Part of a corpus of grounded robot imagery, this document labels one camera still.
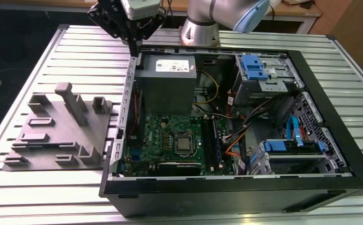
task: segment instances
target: green circuit board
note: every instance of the green circuit board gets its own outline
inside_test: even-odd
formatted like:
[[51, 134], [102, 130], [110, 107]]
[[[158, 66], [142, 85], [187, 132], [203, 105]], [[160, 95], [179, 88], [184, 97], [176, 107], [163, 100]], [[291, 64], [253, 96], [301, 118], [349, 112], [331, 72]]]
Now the green circuit board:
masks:
[[[218, 135], [226, 135], [226, 120], [217, 119]], [[190, 116], [147, 116], [144, 127], [144, 143], [140, 149], [128, 149], [128, 158], [138, 152], [139, 157], [127, 165], [134, 167], [146, 166], [158, 162], [200, 163], [206, 168], [204, 138], [202, 137], [202, 118]], [[180, 146], [186, 149], [186, 154], [179, 151]], [[223, 175], [225, 171], [202, 171], [203, 175]]]

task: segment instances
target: power supply label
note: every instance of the power supply label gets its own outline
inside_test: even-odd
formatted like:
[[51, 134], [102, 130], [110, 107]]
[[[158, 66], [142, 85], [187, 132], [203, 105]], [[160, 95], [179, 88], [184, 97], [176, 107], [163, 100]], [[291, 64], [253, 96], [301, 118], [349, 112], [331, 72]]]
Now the power supply label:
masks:
[[190, 72], [188, 60], [158, 60], [156, 72]]

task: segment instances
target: floor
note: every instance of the floor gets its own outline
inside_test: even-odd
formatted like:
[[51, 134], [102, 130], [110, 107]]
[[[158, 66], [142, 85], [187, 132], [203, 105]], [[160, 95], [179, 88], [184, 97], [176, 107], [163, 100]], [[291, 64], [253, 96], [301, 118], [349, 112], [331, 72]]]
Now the floor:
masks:
[[0, 122], [62, 23], [92, 25], [84, 14], [0, 10]]

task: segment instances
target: ram slot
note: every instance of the ram slot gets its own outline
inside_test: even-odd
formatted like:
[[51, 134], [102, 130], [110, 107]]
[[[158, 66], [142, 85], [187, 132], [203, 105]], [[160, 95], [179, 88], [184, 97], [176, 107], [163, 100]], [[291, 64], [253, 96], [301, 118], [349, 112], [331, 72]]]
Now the ram slot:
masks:
[[217, 166], [217, 155], [215, 155], [215, 136], [214, 136], [214, 126], [212, 119], [202, 119], [202, 141], [204, 146], [206, 154], [206, 167], [210, 171], [215, 171]]
[[212, 120], [212, 127], [214, 127], [214, 142], [215, 142], [215, 152], [217, 152], [217, 167], [223, 168], [222, 165], [222, 145], [221, 145], [221, 139], [219, 139], [219, 132], [217, 128], [217, 121]]

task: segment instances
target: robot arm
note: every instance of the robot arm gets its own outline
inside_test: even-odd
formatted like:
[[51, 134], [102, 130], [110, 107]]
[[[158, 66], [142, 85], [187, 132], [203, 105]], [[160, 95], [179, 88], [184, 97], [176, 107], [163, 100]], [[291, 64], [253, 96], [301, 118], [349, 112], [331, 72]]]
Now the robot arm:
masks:
[[191, 0], [182, 44], [217, 46], [218, 23], [241, 33], [251, 32], [266, 14], [269, 4], [270, 0]]
[[131, 56], [138, 56], [147, 40], [164, 21], [160, 0], [98, 0], [88, 11], [90, 19], [114, 38], [122, 38]]
[[[182, 44], [217, 46], [218, 23], [247, 33], [258, 26], [270, 1], [281, 0], [190, 0]], [[99, 0], [88, 16], [114, 38], [122, 38], [131, 56], [138, 56], [147, 40], [166, 19], [160, 0]]]

